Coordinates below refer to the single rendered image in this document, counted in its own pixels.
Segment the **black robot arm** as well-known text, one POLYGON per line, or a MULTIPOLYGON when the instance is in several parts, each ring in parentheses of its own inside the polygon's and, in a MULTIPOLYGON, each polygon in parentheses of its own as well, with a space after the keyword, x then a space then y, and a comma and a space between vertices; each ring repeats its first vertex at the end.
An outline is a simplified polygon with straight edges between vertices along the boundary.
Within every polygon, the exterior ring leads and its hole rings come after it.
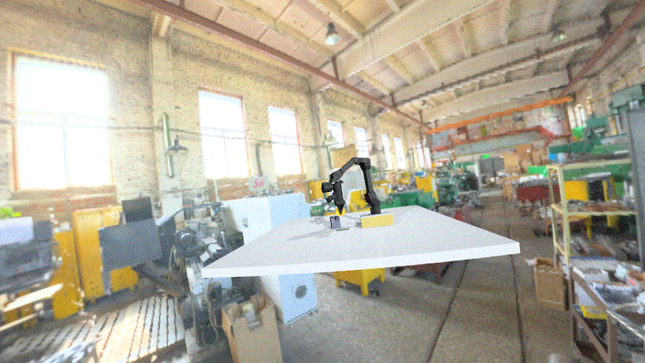
MULTIPOLYGON (((321 186, 322 192, 327 193, 327 192, 332 192, 332 190, 342 191, 341 184, 344 182, 339 179, 341 179, 345 171, 347 171, 354 164, 359 165, 363 171, 364 178, 365 178, 365 186, 367 189, 367 192, 366 194, 364 194, 364 196, 368 205, 371 206, 370 208, 371 215, 381 214, 380 207, 379 207, 379 205, 381 204, 381 201, 377 198, 377 195, 373 189, 372 177, 370 173, 371 160, 368 157, 365 157, 365 158, 353 157, 352 159, 350 159, 343 167, 341 167, 339 170, 333 172, 330 175, 330 180, 328 182, 322 182, 322 186, 321 186), (337 182, 337 180, 339 181, 337 182), (335 182, 335 183, 333 184, 332 182, 335 182)), ((337 199, 334 193, 332 194, 333 195, 328 196, 328 198, 326 198, 326 201, 328 203, 337 199)))

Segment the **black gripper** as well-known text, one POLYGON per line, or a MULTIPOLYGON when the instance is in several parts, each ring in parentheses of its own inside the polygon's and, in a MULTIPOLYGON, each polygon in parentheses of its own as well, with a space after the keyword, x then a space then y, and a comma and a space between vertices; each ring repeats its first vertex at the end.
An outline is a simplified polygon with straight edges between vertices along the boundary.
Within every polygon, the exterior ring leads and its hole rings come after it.
POLYGON ((334 195, 337 197, 337 199, 334 200, 334 203, 338 207, 340 214, 342 214, 344 204, 345 204, 342 193, 343 193, 342 191, 334 191, 334 195))

